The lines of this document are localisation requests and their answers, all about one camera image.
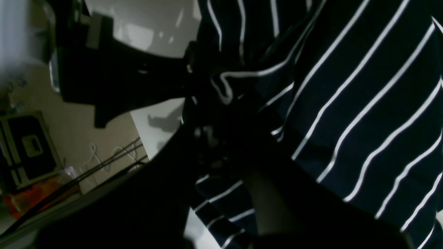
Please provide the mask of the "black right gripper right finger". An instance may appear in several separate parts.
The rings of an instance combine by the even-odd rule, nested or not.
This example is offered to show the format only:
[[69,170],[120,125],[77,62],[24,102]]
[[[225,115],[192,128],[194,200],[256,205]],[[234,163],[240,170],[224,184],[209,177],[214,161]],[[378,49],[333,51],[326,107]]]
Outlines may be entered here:
[[411,249],[411,238],[346,204],[293,162],[240,104],[215,104],[216,136],[246,186],[258,235],[250,249]]

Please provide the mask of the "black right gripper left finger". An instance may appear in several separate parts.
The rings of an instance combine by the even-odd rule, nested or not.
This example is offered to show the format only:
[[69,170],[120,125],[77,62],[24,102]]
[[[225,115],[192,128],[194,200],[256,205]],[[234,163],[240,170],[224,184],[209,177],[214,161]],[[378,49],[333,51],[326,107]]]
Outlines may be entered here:
[[195,183],[208,171],[220,125],[191,121],[141,168],[58,210],[36,249],[194,249],[185,234]]

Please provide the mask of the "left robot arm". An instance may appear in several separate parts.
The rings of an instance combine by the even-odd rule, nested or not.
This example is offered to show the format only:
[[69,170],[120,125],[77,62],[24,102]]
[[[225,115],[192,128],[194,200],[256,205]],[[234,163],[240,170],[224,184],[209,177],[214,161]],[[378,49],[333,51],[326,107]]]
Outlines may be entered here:
[[82,0],[41,0],[49,22],[53,90],[68,103],[94,107],[94,126],[135,109],[190,94],[186,58],[141,52],[113,36],[111,17],[80,21]]

